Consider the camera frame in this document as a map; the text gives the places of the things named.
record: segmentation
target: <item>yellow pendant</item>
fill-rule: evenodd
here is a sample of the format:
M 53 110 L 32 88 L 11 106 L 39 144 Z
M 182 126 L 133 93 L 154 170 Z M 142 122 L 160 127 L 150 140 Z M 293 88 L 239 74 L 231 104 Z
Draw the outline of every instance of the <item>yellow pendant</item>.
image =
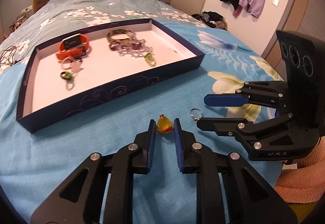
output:
M 173 123 L 163 114 L 161 114 L 159 117 L 160 118 L 158 119 L 157 126 L 156 126 L 157 131 L 159 133 L 168 133 L 172 131 L 174 128 Z

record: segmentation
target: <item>blue gripper pad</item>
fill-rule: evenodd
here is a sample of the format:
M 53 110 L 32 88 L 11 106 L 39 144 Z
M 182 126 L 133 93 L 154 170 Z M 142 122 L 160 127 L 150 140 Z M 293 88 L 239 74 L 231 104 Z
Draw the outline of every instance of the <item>blue gripper pad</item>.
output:
M 184 155 L 182 150 L 181 138 L 180 138 L 181 126 L 179 119 L 174 120 L 174 137 L 175 137 L 175 148 L 177 156 L 177 164 L 179 171 L 182 173 L 184 171 Z
M 147 154 L 147 169 L 148 172 L 150 172 L 152 167 L 153 151 L 155 148 L 155 141 L 156 141 L 156 122 L 154 120 L 150 121 L 148 133 L 150 134 L 150 141 L 149 141 L 149 148 Z
M 248 99 L 242 94 L 208 94 L 204 103 L 209 107 L 241 107 L 248 104 Z

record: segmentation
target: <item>watch face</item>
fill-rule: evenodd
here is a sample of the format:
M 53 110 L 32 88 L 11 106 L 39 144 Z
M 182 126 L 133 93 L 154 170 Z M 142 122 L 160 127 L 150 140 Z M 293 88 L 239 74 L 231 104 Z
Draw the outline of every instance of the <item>watch face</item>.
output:
M 66 50 L 75 48 L 82 44 L 81 35 L 80 34 L 73 35 L 71 37 L 65 38 L 62 42 Z

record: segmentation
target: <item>jewelry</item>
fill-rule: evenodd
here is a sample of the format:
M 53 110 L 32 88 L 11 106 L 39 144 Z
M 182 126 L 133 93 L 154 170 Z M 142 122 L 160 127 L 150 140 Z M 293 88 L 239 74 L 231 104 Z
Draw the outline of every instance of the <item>jewelry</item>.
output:
M 111 36 L 117 34 L 126 34 L 128 38 L 113 39 Z M 120 29 L 113 30 L 108 33 L 107 40 L 109 42 L 109 48 L 111 51 L 117 51 L 120 56 L 130 54 L 134 58 L 145 57 L 146 62 L 154 67 L 157 65 L 155 58 L 153 57 L 153 48 L 145 46 L 145 39 L 137 39 L 136 34 L 130 30 Z
M 69 66 L 69 67 L 65 68 L 63 64 L 64 64 L 65 61 L 67 61 L 67 60 L 70 60 L 71 63 L 70 63 L 70 66 Z M 74 57 L 72 57 L 72 56 L 69 56 L 69 57 L 65 58 L 65 59 L 61 62 L 61 68 L 62 68 L 62 70 L 71 70 L 72 73 L 79 73 L 80 70 L 81 70 L 81 69 L 80 69 L 81 62 L 82 62 L 81 57 L 76 57 L 76 58 L 74 58 Z
M 200 117 L 194 117 L 194 115 L 193 115 L 193 110 L 197 110 L 197 111 L 199 111 L 199 112 L 201 113 L 201 116 L 200 116 Z M 197 122 L 200 118 L 203 117 L 203 111 L 200 110 L 200 109 L 191 109 L 191 110 L 190 110 L 190 115 L 191 115 L 192 119 L 194 119 L 194 121 Z
M 68 82 L 72 81 L 73 78 L 74 78 L 73 75 L 72 75 L 72 73 L 70 73 L 70 72 L 66 72 L 66 71 L 61 72 L 61 73 L 60 73 L 60 76 L 61 76 L 61 78 L 62 78 L 63 80 L 66 80 L 66 81 L 68 81 Z
M 152 56 L 152 54 L 150 52 L 148 52 L 145 56 L 144 56 L 147 64 L 149 64 L 151 67 L 155 67 L 157 65 L 156 59 Z
M 174 124 L 164 116 L 164 114 L 161 114 L 159 116 L 159 119 L 157 121 L 156 129 L 159 133 L 168 133 L 172 131 L 174 128 Z
M 73 47 L 71 49 L 65 49 L 64 42 L 59 45 L 59 51 L 56 53 L 56 57 L 59 61 L 63 61 L 67 57 L 81 57 L 86 55 L 89 50 L 89 38 L 86 35 L 80 34 L 81 45 Z

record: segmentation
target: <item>floral bedspread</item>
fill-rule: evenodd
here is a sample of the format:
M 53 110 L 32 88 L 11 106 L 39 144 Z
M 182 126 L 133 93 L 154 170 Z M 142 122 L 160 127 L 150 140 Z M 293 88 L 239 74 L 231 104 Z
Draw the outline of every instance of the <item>floral bedspread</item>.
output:
M 18 91 L 35 45 L 87 26 L 144 17 L 160 21 L 205 52 L 201 67 L 160 83 L 148 78 L 148 84 L 157 84 L 34 134 L 16 121 Z M 251 104 L 240 108 L 205 106 L 206 94 L 234 92 L 243 82 L 280 80 L 280 77 L 230 33 L 206 28 L 157 0 L 51 0 L 0 48 L 4 50 L 9 45 L 18 47 L 16 60 L 24 59 L 0 73 L 0 184 L 27 222 L 33 211 L 88 155 L 115 153 L 133 142 L 135 135 L 146 131 L 149 120 L 157 120 L 160 114 L 170 120 L 178 117 L 184 130 L 194 133 L 198 142 L 213 151 L 222 154 L 236 151 L 246 159 L 247 152 L 233 137 L 200 131 L 189 110 L 199 108 L 205 117 L 245 117 L 253 122 L 274 117 L 274 109 Z M 249 162 L 275 186 L 282 168 L 280 162 Z M 133 198 L 134 224 L 195 223 L 196 176 L 179 172 L 173 132 L 157 136 L 151 172 L 134 176 Z

